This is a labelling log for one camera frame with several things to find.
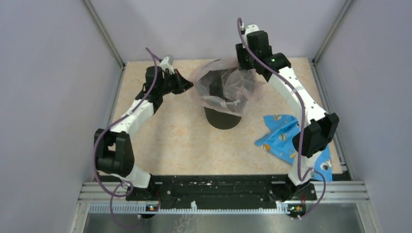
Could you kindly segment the blue cartoon printed bag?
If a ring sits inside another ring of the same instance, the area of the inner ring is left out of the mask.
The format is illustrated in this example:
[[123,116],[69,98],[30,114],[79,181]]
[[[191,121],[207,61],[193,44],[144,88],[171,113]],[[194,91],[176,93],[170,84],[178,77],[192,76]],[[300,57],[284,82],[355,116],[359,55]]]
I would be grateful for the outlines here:
[[[262,138],[255,141],[255,146],[265,150],[273,156],[292,164],[297,155],[297,151],[292,143],[292,138],[300,133],[298,119],[292,115],[266,115],[263,117],[266,127],[270,130]],[[329,147],[326,147],[320,154],[314,165],[315,171],[310,177],[317,181],[322,181],[323,176],[326,182],[332,181],[332,164]]]

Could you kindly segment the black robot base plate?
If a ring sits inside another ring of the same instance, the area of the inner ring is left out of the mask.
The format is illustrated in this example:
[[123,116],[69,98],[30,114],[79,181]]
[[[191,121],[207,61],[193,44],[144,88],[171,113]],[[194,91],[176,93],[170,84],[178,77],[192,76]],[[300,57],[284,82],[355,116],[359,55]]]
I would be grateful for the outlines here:
[[134,188],[127,201],[159,201],[161,209],[275,209],[286,201],[317,200],[314,184],[295,187],[287,175],[154,175],[147,188]]

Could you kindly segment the black plastic trash bin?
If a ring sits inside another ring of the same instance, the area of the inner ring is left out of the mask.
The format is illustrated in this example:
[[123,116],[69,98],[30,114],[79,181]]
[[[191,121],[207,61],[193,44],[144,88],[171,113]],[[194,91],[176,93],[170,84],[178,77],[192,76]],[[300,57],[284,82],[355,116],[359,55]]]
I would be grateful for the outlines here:
[[219,112],[207,107],[204,107],[204,111],[209,124],[220,130],[232,129],[236,127],[242,119],[240,116]]

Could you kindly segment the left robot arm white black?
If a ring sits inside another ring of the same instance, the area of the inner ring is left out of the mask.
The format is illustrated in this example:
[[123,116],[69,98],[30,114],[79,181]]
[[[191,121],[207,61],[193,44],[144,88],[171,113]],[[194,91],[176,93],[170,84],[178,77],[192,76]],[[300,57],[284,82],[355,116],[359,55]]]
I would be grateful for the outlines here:
[[182,94],[193,86],[177,69],[148,67],[145,83],[131,107],[108,129],[96,131],[95,168],[137,188],[137,194],[143,200],[153,199],[156,188],[150,184],[152,176],[135,164],[131,139],[158,111],[165,95]]

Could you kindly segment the translucent pink trash bag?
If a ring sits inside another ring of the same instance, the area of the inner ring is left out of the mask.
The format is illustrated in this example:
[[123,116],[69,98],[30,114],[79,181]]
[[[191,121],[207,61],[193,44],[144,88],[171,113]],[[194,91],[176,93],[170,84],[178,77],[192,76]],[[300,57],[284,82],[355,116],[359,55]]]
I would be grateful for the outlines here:
[[253,69],[239,69],[235,58],[205,62],[189,75],[190,98],[202,107],[244,116],[263,96],[264,81]]

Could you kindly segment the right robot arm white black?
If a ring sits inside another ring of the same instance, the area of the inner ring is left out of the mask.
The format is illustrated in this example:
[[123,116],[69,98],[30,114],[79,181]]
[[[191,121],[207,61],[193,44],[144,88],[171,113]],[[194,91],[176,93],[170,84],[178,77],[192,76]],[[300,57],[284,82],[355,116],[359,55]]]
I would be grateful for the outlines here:
[[328,113],[300,83],[291,62],[282,53],[273,53],[268,34],[250,25],[240,30],[236,45],[241,70],[256,71],[284,98],[293,115],[264,117],[270,133],[255,145],[292,165],[285,194],[291,200],[304,195],[303,183],[310,179],[331,182],[329,143],[339,124],[336,113]]

